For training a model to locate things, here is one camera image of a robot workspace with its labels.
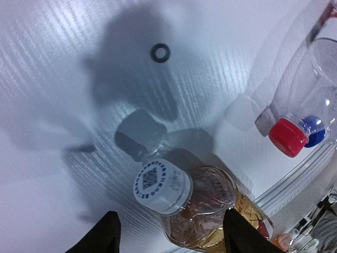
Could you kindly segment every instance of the black object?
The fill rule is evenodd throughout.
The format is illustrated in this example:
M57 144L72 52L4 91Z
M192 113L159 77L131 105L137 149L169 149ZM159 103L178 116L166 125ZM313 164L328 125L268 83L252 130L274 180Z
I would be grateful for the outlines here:
M158 49L163 49L165 50L165 55L162 57L162 58L158 58L156 53L158 51ZM164 63L166 62L169 58L170 58L170 49L167 45L163 44L163 43L158 43L158 44L155 44L151 50L150 50L150 56L151 56L151 59L155 62L158 62L158 63Z
M109 211L66 253L119 253L121 222L117 212Z
M330 212L331 214L337 216L337 213L333 210L333 208L331 207L332 204L329 203L329 196L327 196L325 199L323 199L321 202L319 202L317 204L317 208L320 209L319 213L315 216L315 217L311 217L312 221L309 222L302 231L305 231L309 226L313 226L315 227L317 225L317 223L319 222L319 220L322 218L322 216L326 213L326 212Z
M267 241L235 209L226 211L223 231L226 253L284 253Z
M223 220L226 253L284 253L268 242L235 209ZM121 222L116 212L104 217L66 253L119 253Z

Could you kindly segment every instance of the red bottle cap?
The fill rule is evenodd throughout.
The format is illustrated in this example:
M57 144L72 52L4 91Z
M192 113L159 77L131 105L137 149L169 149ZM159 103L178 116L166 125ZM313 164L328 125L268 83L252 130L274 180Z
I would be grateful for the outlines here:
M296 157L308 142L307 136L293 122L281 118L270 130L270 140L288 157Z

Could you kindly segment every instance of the blue bottle cap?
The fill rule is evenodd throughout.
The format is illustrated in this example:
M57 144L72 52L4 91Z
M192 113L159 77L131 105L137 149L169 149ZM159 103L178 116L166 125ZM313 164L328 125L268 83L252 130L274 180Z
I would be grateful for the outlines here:
M305 145L306 148L312 148L316 146L317 144L321 143L325 138L325 129L313 133L309 136L309 142Z
M318 118L317 116L308 116L306 118L304 118L303 123L306 124L306 127L310 129L310 131L315 131L318 128L322 128L323 127L323 123L321 121L320 118ZM326 130L325 128L317 133L313 133L309 136L309 141L308 143L305 145L306 148L312 148L314 146L316 146L317 144L321 143L324 138L325 138L325 134L326 134Z

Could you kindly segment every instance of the wood grain texture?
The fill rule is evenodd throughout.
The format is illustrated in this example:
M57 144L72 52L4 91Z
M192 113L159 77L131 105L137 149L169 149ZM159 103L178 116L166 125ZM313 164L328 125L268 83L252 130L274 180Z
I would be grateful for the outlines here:
M293 167L257 131L221 122L270 72L280 44L263 52L276 24L281 41L305 4L211 2L1 1L1 252L65 251L108 210L120 216L122 252L172 247L131 188L141 155L163 138L203 162L223 160L255 196L261 177L246 170L264 168L261 156ZM163 64L150 58L156 43L170 47ZM280 72L290 57L277 60ZM150 119L132 116L139 111ZM130 117L139 128L118 144Z

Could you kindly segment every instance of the bottle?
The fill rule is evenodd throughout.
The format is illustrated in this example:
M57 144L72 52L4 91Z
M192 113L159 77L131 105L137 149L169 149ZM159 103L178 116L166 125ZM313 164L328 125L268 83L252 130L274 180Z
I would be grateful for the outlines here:
M202 252L225 252L223 219L235 208L266 239L271 220L216 167L186 173L164 159L146 164L134 183L134 197L159 214L169 241Z
M334 10L309 47L317 73L328 83L337 82L337 12Z
M273 244L278 248L282 249L284 252L288 251L294 243L294 240L300 235L300 232L297 229L292 229L289 233L283 233L279 235L274 241Z
M297 50L277 86L273 100L255 120L255 126L265 137L281 116L292 107L294 99L301 102L315 87L319 76L312 67L306 44Z
M334 78L334 76L337 77L334 71L335 66L337 66L337 60L334 60L337 57L331 57L332 53L337 52L337 43L336 40L333 44L329 42L330 39L333 39L332 36L336 37L335 29L331 26L335 25L337 18L331 20L333 16L332 5L329 4L308 37L301 43L291 58L277 86L271 104L255 120L255 126L264 137L269 134L280 117L284 116L294 105L296 106L303 101L320 78L331 85L334 85L331 80L337 81ZM327 35L330 37L323 41L323 38ZM314 145L315 143L312 142L307 147L313 147Z
M300 60L308 51L308 45L329 17L331 10L331 5L326 2L310 1L281 41L274 41L272 34L275 33L270 34L263 45L263 50L256 56L245 92L239 94L224 112L224 118L228 123L244 132L249 131L255 123L264 137L268 135L279 115L286 109L287 101L284 99L289 96L290 84ZM270 58L270 52L274 51L276 46L277 53L273 58L273 65L269 66L266 59ZM285 55L291 55L292 58L286 59ZM262 115L261 111L270 103L270 91L275 91L276 85L278 92L272 102L276 107L270 108ZM264 118L256 120L259 115Z
M308 97L279 119L269 133L274 145L289 157L296 157L311 134L323 133L320 142L334 143L337 137L337 87L318 82Z

